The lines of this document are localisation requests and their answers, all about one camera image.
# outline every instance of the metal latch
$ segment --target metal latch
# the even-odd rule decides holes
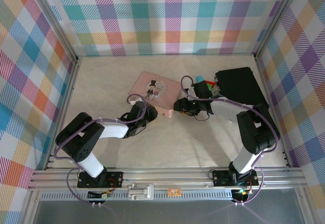
[[[129,200],[153,200],[153,184],[133,183],[128,186],[127,198]]]

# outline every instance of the pink box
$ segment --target pink box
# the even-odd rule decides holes
[[[157,112],[172,117],[174,103],[181,95],[181,84],[161,76],[142,72],[128,94],[137,93],[155,106]]]

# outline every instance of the cake topper picture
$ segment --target cake topper picture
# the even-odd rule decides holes
[[[167,84],[164,80],[152,79],[147,83],[145,90],[147,91],[145,99],[158,99],[167,91]]]

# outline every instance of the small orange label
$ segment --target small orange label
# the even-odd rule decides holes
[[[182,196],[182,189],[180,188],[169,188],[167,191],[168,197]]]

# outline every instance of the metal clamp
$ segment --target metal clamp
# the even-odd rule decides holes
[[[154,187],[153,184],[137,184],[133,183],[128,186],[128,200],[153,200]]]

